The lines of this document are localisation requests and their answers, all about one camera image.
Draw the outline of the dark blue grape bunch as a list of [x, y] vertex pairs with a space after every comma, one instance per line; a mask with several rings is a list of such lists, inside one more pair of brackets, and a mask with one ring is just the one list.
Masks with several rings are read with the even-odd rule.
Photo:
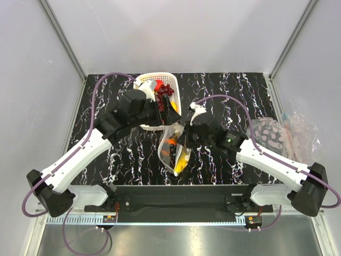
[[177, 143], [175, 139], [166, 139], [161, 149], [161, 155], [166, 164], [170, 167], [175, 166]]

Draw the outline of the clear dotted zip bag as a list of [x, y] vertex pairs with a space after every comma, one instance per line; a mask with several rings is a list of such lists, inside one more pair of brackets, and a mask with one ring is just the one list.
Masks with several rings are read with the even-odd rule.
[[167, 126], [161, 135], [158, 147], [160, 161], [167, 171], [176, 177], [187, 167], [191, 154], [191, 149], [177, 143], [183, 131], [184, 126], [179, 123]]

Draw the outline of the yellow banana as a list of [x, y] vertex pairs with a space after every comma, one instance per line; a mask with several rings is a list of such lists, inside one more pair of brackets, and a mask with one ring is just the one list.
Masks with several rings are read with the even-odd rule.
[[174, 167], [174, 172], [176, 175], [179, 175], [187, 166], [190, 159], [190, 155], [187, 153], [181, 153], [176, 165]]

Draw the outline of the orange fruit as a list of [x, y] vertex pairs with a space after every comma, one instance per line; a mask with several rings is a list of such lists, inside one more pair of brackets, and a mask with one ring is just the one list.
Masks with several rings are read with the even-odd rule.
[[163, 148], [161, 150], [164, 156], [175, 156], [176, 155], [177, 143], [175, 139], [169, 138], [164, 141]]

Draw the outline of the purple red grape bunch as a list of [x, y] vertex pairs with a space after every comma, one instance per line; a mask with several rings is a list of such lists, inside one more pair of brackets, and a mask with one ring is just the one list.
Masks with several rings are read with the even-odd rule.
[[174, 90], [171, 88], [171, 86], [169, 84], [164, 84], [162, 86], [162, 88], [159, 91], [154, 91], [155, 92], [155, 98], [158, 104], [158, 108], [160, 111], [162, 111], [163, 109], [163, 103], [162, 103], [162, 99], [161, 97], [164, 95], [167, 95], [169, 97], [171, 97], [174, 93]]

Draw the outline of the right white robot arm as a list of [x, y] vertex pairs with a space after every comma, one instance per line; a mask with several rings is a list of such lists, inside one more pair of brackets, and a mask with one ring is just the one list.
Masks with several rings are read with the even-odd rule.
[[328, 190], [323, 165], [289, 160], [254, 144], [243, 133], [224, 130], [209, 114], [200, 114], [192, 122], [186, 122], [177, 143], [188, 149], [207, 146], [228, 160], [253, 166], [280, 181], [280, 184], [251, 186], [242, 198], [247, 211], [264, 205], [291, 205], [298, 212], [315, 217], [322, 207]]

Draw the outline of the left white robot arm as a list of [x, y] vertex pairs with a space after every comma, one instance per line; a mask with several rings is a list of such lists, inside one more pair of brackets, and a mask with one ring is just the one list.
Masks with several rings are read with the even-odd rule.
[[181, 119], [164, 95], [156, 100], [150, 90], [131, 89], [120, 102], [91, 123], [85, 136], [65, 155], [41, 172], [27, 174], [30, 192], [42, 204], [46, 213], [58, 217], [72, 207], [110, 211], [115, 205], [115, 193], [106, 185], [72, 186], [73, 179], [103, 152], [109, 150], [131, 130], [140, 125], [173, 125]]

